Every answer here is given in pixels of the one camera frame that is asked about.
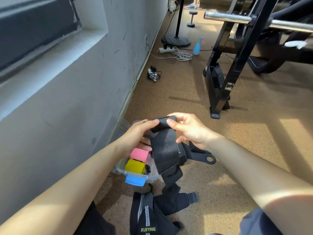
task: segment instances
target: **right hand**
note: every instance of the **right hand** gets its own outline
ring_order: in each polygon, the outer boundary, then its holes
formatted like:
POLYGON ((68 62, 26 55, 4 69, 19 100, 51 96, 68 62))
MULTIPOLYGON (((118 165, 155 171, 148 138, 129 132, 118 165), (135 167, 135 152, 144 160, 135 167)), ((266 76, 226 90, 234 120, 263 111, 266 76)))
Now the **right hand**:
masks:
POLYGON ((194 114, 172 113, 168 116, 175 116, 177 122, 168 119, 167 124, 174 130, 182 132, 182 136, 176 139, 176 143, 190 140, 197 148, 209 150, 209 141, 214 133, 207 128, 194 114))

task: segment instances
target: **gray wall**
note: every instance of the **gray wall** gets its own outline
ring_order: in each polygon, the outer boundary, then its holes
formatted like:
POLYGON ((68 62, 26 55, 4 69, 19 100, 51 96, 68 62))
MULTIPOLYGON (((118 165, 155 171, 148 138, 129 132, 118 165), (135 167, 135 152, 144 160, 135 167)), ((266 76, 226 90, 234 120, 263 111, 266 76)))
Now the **gray wall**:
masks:
POLYGON ((103 4, 107 36, 0 121, 0 224, 105 144, 167 0, 103 4))

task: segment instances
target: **window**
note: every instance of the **window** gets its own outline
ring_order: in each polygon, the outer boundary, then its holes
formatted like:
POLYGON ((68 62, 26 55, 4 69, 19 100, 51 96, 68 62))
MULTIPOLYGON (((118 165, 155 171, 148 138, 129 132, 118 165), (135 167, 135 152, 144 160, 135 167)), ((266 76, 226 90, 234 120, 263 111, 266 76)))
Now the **window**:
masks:
POLYGON ((73 0, 0 0, 0 71, 78 28, 73 0))

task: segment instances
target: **foot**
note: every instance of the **foot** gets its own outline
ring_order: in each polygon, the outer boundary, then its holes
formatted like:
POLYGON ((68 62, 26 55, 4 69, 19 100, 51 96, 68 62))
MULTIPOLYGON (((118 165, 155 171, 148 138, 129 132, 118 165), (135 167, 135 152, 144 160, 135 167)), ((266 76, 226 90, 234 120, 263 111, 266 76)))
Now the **foot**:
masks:
POLYGON ((197 7, 194 6, 193 3, 191 3, 189 6, 187 6, 188 9, 196 9, 197 7))

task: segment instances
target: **blue spray bottle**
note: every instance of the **blue spray bottle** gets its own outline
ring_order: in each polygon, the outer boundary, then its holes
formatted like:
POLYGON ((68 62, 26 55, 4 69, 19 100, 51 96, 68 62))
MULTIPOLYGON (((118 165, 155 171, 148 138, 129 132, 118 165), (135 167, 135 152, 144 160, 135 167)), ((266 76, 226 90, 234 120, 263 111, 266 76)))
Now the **blue spray bottle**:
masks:
POLYGON ((198 39, 198 43, 196 43, 195 47, 194 47, 194 50, 193 50, 193 55, 199 55, 200 53, 200 46, 201 46, 201 43, 203 43, 203 37, 199 38, 198 39))

